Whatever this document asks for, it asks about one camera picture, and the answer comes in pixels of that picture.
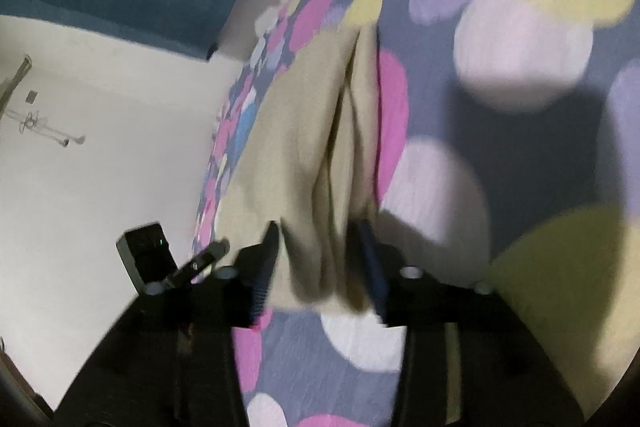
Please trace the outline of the beige knit sweater brown embroidery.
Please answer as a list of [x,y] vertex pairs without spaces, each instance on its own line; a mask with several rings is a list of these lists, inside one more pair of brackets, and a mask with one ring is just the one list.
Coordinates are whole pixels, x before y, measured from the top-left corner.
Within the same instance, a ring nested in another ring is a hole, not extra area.
[[349,222],[376,211],[378,103],[373,24],[319,32],[260,102],[215,232],[236,259],[270,222],[279,225],[271,306],[326,314],[368,309],[346,243]]

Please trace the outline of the colourful dotted bed cover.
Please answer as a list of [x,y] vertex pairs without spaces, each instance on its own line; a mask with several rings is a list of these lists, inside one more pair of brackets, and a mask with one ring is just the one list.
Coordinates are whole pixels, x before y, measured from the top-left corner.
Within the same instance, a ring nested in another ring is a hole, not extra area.
[[[603,413],[639,350],[639,0],[290,0],[221,107],[194,247],[273,80],[319,32],[378,28],[375,237],[493,289]],[[405,329],[266,303],[233,346],[245,426],[393,426]]]

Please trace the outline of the grey wall pipe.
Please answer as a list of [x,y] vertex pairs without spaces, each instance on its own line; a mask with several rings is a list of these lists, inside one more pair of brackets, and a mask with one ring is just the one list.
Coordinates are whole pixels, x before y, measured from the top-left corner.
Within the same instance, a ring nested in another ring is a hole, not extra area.
[[27,76],[32,69],[32,58],[26,54],[21,62],[20,67],[12,78],[3,80],[0,89],[0,112],[3,113],[9,101],[12,98],[12,94],[22,80]]

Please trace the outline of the small grey wall plate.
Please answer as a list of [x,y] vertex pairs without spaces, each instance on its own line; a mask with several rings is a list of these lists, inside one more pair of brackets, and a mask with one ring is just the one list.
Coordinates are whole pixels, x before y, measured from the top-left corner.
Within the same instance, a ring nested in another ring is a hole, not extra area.
[[35,99],[38,96],[38,92],[37,91],[29,91],[28,95],[25,98],[25,101],[29,104],[32,104],[35,102]]

